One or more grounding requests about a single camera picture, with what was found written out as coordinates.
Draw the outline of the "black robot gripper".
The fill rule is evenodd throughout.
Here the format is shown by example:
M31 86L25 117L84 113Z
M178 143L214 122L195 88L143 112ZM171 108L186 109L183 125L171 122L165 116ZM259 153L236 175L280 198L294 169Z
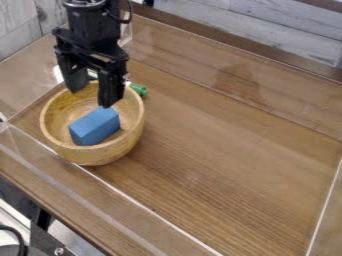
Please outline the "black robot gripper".
M120 0L61 0L67 10L68 28L55 28L55 53L64 84L72 93L83 90L89 82L88 69L99 71L97 103L109 108L124 96L125 69L107 71L111 62L128 60L117 44L120 25L129 19L120 17Z

